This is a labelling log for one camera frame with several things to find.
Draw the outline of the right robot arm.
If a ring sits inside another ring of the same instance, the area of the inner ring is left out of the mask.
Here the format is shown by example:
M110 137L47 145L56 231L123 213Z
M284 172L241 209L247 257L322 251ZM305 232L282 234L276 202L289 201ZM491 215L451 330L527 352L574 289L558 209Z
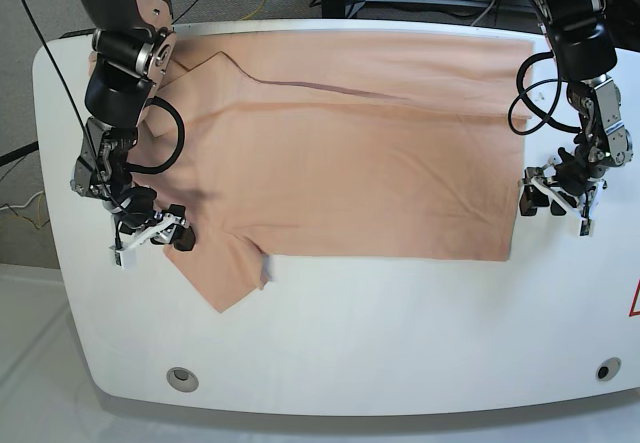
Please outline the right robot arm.
M171 0L81 0L95 25L95 63L85 92L89 118L71 181L81 197L100 200L112 215L117 256L149 241L182 252L196 236L182 205L157 207L155 190L135 183L136 175L168 170L185 143L178 111L156 92L168 67L177 35ZM156 166L129 162L138 126L152 107L167 112L177 127L171 155Z

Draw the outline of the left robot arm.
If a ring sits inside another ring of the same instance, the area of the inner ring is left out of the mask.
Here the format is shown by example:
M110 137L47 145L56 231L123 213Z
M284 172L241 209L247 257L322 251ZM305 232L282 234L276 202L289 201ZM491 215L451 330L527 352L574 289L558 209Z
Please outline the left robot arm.
M606 0L527 0L549 51L536 53L520 66L515 84L516 102L523 103L540 121L525 130L531 135L544 126L573 135L575 147L559 148L545 165L528 167L519 183L519 212L523 217L547 208L554 216L572 216L582 234L591 230L593 210L606 187L605 175L633 158L633 144L620 114L621 96L610 71L617 64L614 40L606 24ZM577 127L558 122L552 109L543 110L529 97L524 82L536 63L551 60L556 67L554 96L565 96L577 111Z

